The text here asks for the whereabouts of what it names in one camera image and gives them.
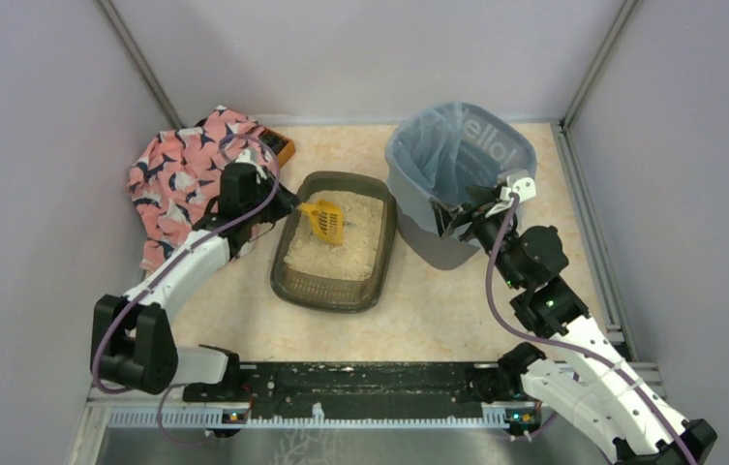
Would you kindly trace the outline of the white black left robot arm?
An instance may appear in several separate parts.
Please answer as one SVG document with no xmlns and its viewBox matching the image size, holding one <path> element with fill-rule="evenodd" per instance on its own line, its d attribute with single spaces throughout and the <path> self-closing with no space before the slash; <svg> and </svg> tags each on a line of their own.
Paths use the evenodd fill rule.
<svg viewBox="0 0 729 465">
<path fill-rule="evenodd" d="M 230 365 L 219 348 L 178 347 L 175 315 L 210 277 L 236 259 L 259 224 L 274 225 L 301 203 L 276 172 L 253 162 L 228 164 L 220 191 L 185 241 L 148 278 L 122 295 L 103 295 L 94 306 L 90 372 L 108 394 L 217 385 Z"/>
</svg>

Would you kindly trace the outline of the orange box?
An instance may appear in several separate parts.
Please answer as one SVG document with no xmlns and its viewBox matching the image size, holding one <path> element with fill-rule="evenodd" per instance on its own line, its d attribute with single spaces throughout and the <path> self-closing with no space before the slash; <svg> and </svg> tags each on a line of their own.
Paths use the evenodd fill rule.
<svg viewBox="0 0 729 465">
<path fill-rule="evenodd" d="M 259 138 L 276 155 L 279 166 L 283 167 L 295 154 L 295 143 L 292 139 L 269 128 L 264 129 Z"/>
</svg>

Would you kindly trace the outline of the grey ribbed trash bin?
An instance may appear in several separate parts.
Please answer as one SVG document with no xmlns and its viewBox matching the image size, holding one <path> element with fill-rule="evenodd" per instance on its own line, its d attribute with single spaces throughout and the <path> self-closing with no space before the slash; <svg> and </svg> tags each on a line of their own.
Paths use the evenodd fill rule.
<svg viewBox="0 0 729 465">
<path fill-rule="evenodd" d="M 397 228 L 412 251 L 438 270 L 454 270 L 479 251 L 477 246 L 460 242 L 456 238 L 441 238 L 434 232 L 423 230 L 400 206 L 397 206 Z"/>
</svg>

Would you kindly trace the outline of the yellow litter scoop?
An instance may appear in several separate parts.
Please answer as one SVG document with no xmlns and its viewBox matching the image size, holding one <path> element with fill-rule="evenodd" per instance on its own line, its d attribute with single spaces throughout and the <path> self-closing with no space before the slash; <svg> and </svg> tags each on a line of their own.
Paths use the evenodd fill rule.
<svg viewBox="0 0 729 465">
<path fill-rule="evenodd" d="M 313 234 L 331 245 L 344 243 L 344 215 L 342 209 L 331 201 L 302 202 L 298 210 L 308 219 Z"/>
</svg>

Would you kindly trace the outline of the light blue bin liner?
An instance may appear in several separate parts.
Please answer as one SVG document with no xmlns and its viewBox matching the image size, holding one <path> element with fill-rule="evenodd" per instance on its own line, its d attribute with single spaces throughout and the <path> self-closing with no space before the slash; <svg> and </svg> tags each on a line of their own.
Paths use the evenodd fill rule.
<svg viewBox="0 0 729 465">
<path fill-rule="evenodd" d="M 512 170 L 536 174 L 532 144 L 488 110 L 468 103 L 427 108 L 402 122 L 384 150 L 387 187 L 426 233 L 438 231 L 433 202 L 460 205 L 471 185 L 493 187 Z"/>
</svg>

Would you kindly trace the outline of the beige cat litter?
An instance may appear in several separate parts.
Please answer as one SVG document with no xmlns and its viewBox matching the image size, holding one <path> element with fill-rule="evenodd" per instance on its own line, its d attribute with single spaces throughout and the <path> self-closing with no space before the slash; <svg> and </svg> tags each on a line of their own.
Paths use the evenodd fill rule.
<svg viewBox="0 0 729 465">
<path fill-rule="evenodd" d="M 312 232 L 309 219 L 299 218 L 285 254 L 285 264 L 298 272 L 321 278 L 363 281 L 371 277 L 380 247 L 384 202 L 348 191 L 318 191 L 309 203 L 332 202 L 344 219 L 344 243 L 333 245 Z"/>
</svg>

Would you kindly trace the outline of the dark translucent litter box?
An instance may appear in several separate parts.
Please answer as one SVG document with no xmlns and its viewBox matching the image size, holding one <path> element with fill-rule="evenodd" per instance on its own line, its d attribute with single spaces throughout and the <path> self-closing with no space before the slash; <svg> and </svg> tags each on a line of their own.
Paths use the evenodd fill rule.
<svg viewBox="0 0 729 465">
<path fill-rule="evenodd" d="M 354 314 L 374 307 L 381 295 L 396 236 L 397 204 L 383 181 L 363 174 L 320 170 L 304 179 L 297 191 L 302 201 L 320 191 L 346 191 L 383 202 L 377 254 L 370 277 L 351 281 L 303 273 L 285 263 L 299 224 L 296 213 L 283 225 L 270 273 L 270 285 L 281 300 L 314 310 Z"/>
</svg>

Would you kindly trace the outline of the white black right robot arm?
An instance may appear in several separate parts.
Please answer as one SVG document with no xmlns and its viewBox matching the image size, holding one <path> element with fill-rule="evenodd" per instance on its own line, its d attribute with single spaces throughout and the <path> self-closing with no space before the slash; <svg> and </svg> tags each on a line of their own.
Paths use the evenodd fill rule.
<svg viewBox="0 0 729 465">
<path fill-rule="evenodd" d="M 494 319 L 521 342 L 499 360 L 510 393 L 544 402 L 611 464 L 703 464 L 717 439 L 704 419 L 670 406 L 614 348 L 562 278 L 554 226 L 517 230 L 532 198 L 511 186 L 472 186 L 470 201 L 432 201 L 438 233 L 477 240 L 488 255 L 484 290 Z"/>
</svg>

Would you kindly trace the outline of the pink patterned cloth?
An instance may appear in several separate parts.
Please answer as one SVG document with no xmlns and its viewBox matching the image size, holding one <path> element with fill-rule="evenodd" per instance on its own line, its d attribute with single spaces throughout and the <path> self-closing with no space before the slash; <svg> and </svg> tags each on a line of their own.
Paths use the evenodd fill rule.
<svg viewBox="0 0 729 465">
<path fill-rule="evenodd" d="M 259 143 L 266 127 L 218 106 L 193 126 L 158 133 L 129 170 L 126 192 L 145 227 L 140 267 L 156 271 L 185 241 L 220 192 L 224 167 L 250 147 L 270 165 Z"/>
</svg>

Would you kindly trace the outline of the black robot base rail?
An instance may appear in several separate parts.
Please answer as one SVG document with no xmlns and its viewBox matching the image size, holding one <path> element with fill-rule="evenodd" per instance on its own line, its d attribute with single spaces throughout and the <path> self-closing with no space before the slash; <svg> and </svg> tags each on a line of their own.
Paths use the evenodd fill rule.
<svg viewBox="0 0 729 465">
<path fill-rule="evenodd" d="M 542 404 L 514 392 L 494 362 L 245 362 L 216 384 L 191 384 L 188 403 L 233 403 L 247 427 L 492 428 L 533 433 Z"/>
</svg>

